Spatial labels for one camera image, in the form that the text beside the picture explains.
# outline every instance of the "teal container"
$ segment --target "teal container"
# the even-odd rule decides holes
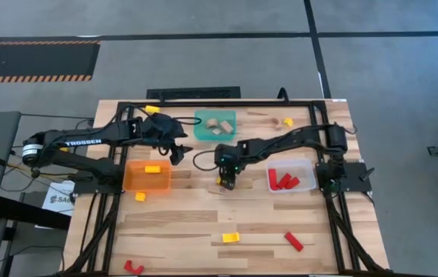
[[[204,142],[228,142],[234,139],[237,133],[237,124],[236,124],[236,112],[229,110],[201,110],[195,112],[195,117],[202,119],[202,122],[198,125],[195,125],[195,137],[199,141]],[[220,128],[220,122],[226,120],[234,130],[232,130],[232,134],[227,134],[222,130],[220,135],[216,135],[212,133],[215,128],[206,128],[206,122],[211,119],[216,118],[219,122],[219,126],[216,128]]]

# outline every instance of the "yellow lego brick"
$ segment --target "yellow lego brick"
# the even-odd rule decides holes
[[[285,124],[287,124],[289,127],[292,127],[292,126],[294,125],[294,121],[293,121],[292,118],[284,118],[284,119],[283,119],[283,122],[284,122]]]
[[[145,197],[146,197],[146,195],[143,192],[137,192],[135,194],[135,200],[138,201],[138,202],[144,202],[145,201]]]
[[[238,242],[239,241],[239,233],[233,233],[233,234],[222,234],[222,240],[224,243],[228,242]]]
[[[160,112],[160,108],[159,107],[155,107],[155,106],[151,106],[151,105],[147,105],[145,107],[145,111],[148,112],[148,113]]]
[[[158,166],[158,165],[147,165],[145,167],[145,173],[160,173],[160,166]]]

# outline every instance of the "black and orange floor mat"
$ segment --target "black and orange floor mat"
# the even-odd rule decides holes
[[[86,82],[100,41],[0,42],[0,82]]]

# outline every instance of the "orange transparent bin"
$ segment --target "orange transparent bin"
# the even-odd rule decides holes
[[[160,173],[145,173],[146,166],[160,166]],[[171,186],[169,160],[127,161],[123,189],[127,192],[163,192]]]

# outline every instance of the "wooden table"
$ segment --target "wooden table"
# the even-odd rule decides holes
[[[117,104],[116,100],[100,101],[95,126],[107,123],[115,114]],[[347,102],[326,100],[326,107],[331,123],[353,127]],[[161,108],[161,112],[173,117],[193,116],[196,109],[201,108]],[[288,132],[287,127],[276,131],[272,118],[291,117],[293,128],[309,125],[308,109],[303,107],[234,109],[238,123],[234,145],[239,139],[267,139]],[[210,193],[209,188],[215,185],[218,172],[195,169],[192,157],[203,150],[214,149],[216,144],[198,142],[193,135],[193,126],[183,127],[189,137],[181,138],[179,143],[194,150],[173,168],[170,193],[149,193],[145,203],[136,202],[135,193],[127,192],[121,198],[110,274],[128,274],[123,269],[127,259],[131,259],[134,265],[144,265],[145,273],[156,275],[337,272],[325,202],[318,190],[272,194],[267,188],[266,163],[260,162],[247,166],[238,176],[233,191],[226,195]],[[348,135],[347,139],[349,151],[346,160],[361,159],[356,136]],[[108,151],[106,145],[95,145],[89,147],[87,156],[106,157]],[[309,158],[314,164],[316,152],[295,149],[272,155],[268,161],[294,158]],[[128,159],[167,158],[156,149],[137,146],[129,150]],[[212,155],[205,154],[198,160],[204,168],[213,166]],[[373,205],[358,192],[346,193],[346,198],[354,235],[375,261],[387,268]],[[67,265],[71,265],[79,254],[91,199],[91,195],[84,195],[76,200],[65,245]],[[86,241],[92,237],[98,200]],[[222,234],[233,232],[240,233],[241,241],[222,243]],[[293,233],[304,244],[304,250],[297,252],[284,238],[286,232]],[[341,233],[340,238],[345,264],[350,268],[346,240]],[[102,266],[104,245],[105,239],[99,246],[96,269]]]

